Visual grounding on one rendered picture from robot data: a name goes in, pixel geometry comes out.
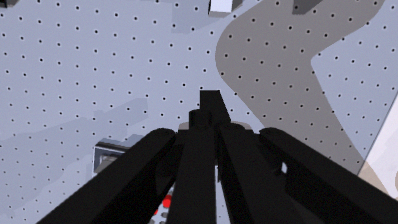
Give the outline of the grey flat base plate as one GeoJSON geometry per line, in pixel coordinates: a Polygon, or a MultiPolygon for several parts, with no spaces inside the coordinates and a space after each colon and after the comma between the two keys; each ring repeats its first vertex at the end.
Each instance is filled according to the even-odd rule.
{"type": "Polygon", "coordinates": [[[0,224],[35,224],[92,178],[94,146],[178,132],[219,90],[359,176],[398,97],[398,0],[6,0],[0,224]]]}

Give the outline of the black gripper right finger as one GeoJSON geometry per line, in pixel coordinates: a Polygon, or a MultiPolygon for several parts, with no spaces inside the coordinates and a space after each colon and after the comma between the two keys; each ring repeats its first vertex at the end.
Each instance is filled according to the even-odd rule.
{"type": "Polygon", "coordinates": [[[398,224],[396,199],[283,130],[231,121],[220,91],[210,95],[230,224],[398,224]]]}

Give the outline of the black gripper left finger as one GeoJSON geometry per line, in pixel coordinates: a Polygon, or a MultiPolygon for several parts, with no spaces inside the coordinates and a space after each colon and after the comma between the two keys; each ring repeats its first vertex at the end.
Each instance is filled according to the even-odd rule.
{"type": "Polygon", "coordinates": [[[210,90],[178,133],[149,132],[36,224],[148,224],[174,185],[165,224],[217,224],[210,90]]]}

